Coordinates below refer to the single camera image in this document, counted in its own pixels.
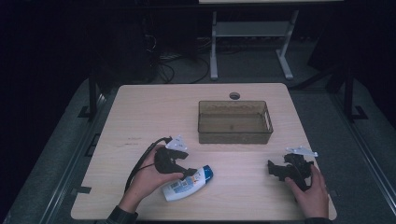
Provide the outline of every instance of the wooden table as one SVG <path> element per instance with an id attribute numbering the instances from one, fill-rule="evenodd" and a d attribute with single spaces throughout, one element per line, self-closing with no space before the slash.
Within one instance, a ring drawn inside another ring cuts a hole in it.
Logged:
<path id="1" fill-rule="evenodd" d="M 198 142 L 198 102 L 264 100 L 274 132 L 267 145 Z M 122 197 L 126 179 L 157 139 L 181 134 L 189 157 L 185 168 L 209 165 L 213 179 L 195 194 L 168 203 L 157 189 L 138 207 L 141 220 L 297 220 L 303 214 L 291 191 L 268 175 L 267 161 L 283 165 L 286 147 L 310 148 L 289 92 L 283 84 L 195 84 L 122 86 L 108 115 L 71 215 L 105 219 Z M 305 157 L 308 161 L 314 158 Z M 336 211 L 330 201 L 330 218 Z"/>

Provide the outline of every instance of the blue bottle cap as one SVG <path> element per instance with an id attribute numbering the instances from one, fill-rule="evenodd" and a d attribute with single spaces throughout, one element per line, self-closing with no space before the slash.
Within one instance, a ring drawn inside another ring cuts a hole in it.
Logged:
<path id="1" fill-rule="evenodd" d="M 205 173 L 205 183 L 207 184 L 207 182 L 213 177 L 213 171 L 212 169 L 210 169 L 208 165 L 206 165 L 204 166 L 204 173 Z"/>

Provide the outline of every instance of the sleeve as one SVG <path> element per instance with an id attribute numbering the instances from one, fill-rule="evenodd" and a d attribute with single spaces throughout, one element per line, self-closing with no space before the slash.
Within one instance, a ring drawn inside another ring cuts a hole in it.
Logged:
<path id="1" fill-rule="evenodd" d="M 311 217 L 305 220 L 304 224 L 332 224 L 326 217 Z"/>
<path id="2" fill-rule="evenodd" d="M 128 213 L 116 206 L 105 224 L 134 224 L 137 216 L 137 213 Z"/>

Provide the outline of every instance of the white plastic bottle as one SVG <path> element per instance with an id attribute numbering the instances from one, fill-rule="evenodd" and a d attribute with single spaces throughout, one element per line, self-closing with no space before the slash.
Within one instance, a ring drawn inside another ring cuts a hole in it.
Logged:
<path id="1" fill-rule="evenodd" d="M 195 175 L 187 176 L 184 180 L 176 180 L 163 186 L 165 199 L 172 202 L 190 196 L 201 189 L 212 177 L 213 172 L 208 165 L 199 168 Z"/>

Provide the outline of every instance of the hand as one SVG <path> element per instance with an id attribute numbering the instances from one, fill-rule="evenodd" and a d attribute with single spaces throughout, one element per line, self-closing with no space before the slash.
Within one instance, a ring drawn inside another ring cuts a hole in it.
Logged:
<path id="1" fill-rule="evenodd" d="M 317 167 L 311 165 L 311 188 L 301 191 L 300 188 L 290 178 L 285 181 L 303 210 L 306 218 L 326 217 L 329 218 L 329 195 L 323 175 Z"/>
<path id="2" fill-rule="evenodd" d="M 152 149 L 143 161 L 143 164 L 140 166 L 142 169 L 136 173 L 134 180 L 120 201 L 120 209 L 129 213 L 134 213 L 140 202 L 149 196 L 155 189 L 166 182 L 183 177 L 182 173 L 161 174 L 157 171 L 154 165 L 154 156 L 160 147 L 163 146 L 157 145 Z"/>

